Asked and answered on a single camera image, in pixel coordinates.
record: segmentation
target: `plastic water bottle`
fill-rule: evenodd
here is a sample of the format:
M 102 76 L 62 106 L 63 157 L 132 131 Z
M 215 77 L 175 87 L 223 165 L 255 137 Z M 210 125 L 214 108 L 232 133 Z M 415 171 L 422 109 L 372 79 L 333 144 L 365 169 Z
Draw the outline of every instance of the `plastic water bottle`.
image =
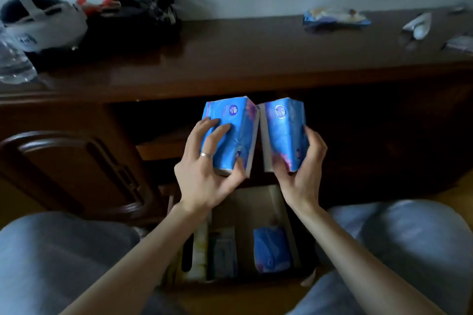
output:
M 23 50 L 15 42 L 0 22 L 0 81 L 19 84 L 33 80 L 38 73 Z

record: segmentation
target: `hand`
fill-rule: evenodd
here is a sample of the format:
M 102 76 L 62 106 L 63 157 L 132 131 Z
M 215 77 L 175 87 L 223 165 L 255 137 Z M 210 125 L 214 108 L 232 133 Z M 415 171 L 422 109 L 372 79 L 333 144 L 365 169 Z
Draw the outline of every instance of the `hand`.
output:
M 309 140 L 309 149 L 302 165 L 295 175 L 287 173 L 286 164 L 279 155 L 273 156 L 273 169 L 281 192 L 287 204 L 297 215 L 316 210 L 319 207 L 319 187 L 322 177 L 322 161 L 327 145 L 322 137 L 304 126 Z
M 208 212 L 224 200 L 246 178 L 243 160 L 237 157 L 232 173 L 227 177 L 215 174 L 212 159 L 201 156 L 201 145 L 205 134 L 215 127 L 220 119 L 204 118 L 193 128 L 187 138 L 181 161 L 174 166 L 174 173 L 181 188 L 183 207 L 189 211 Z M 206 139 L 202 152 L 215 154 L 217 145 L 231 125 L 217 127 Z

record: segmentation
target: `silver ring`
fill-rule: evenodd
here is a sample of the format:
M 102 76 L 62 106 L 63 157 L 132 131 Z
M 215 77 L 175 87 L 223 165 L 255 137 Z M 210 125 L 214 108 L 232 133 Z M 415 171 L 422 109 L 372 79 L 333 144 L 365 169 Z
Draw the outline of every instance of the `silver ring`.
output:
M 209 158 L 209 159 L 212 159 L 212 158 L 213 158 L 213 154 L 205 153 L 205 152 L 201 152 L 201 156 L 202 156 L 202 157 L 207 157 L 207 158 Z

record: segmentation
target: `leg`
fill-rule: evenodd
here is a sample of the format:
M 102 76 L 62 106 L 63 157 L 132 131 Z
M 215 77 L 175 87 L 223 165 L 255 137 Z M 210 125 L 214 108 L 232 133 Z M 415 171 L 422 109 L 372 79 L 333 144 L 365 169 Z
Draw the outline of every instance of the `leg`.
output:
M 335 207 L 331 215 L 386 266 L 447 314 L 465 314 L 473 236 L 451 208 L 432 201 Z M 337 271 L 324 275 L 293 315 L 363 314 Z
M 0 314 L 57 315 L 138 242 L 124 224 L 60 212 L 10 223 L 0 231 Z M 153 296 L 143 313 L 159 305 Z

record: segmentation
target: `forearm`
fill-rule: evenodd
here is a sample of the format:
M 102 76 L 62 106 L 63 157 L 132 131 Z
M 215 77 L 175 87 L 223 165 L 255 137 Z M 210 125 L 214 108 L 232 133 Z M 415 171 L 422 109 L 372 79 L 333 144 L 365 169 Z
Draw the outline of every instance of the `forearm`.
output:
M 139 314 L 165 269 L 205 219 L 181 204 L 124 258 L 69 305 L 62 315 Z
M 297 212 L 368 314 L 443 314 L 359 244 L 320 207 Z

